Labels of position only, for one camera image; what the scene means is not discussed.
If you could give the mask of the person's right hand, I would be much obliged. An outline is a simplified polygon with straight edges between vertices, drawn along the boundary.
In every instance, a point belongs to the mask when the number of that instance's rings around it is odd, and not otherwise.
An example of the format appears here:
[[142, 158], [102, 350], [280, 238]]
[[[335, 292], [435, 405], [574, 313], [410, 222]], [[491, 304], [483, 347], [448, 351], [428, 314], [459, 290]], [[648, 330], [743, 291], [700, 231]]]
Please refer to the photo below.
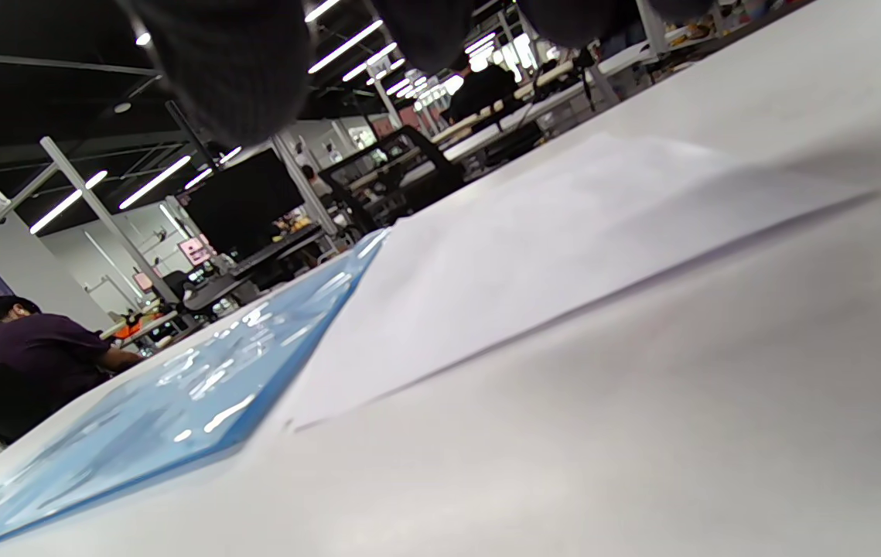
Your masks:
[[[414, 68], [437, 73], [463, 52], [472, 1], [374, 1]], [[122, 1], [150, 36], [151, 60], [197, 124], [252, 147], [294, 123], [316, 64], [301, 1]]]

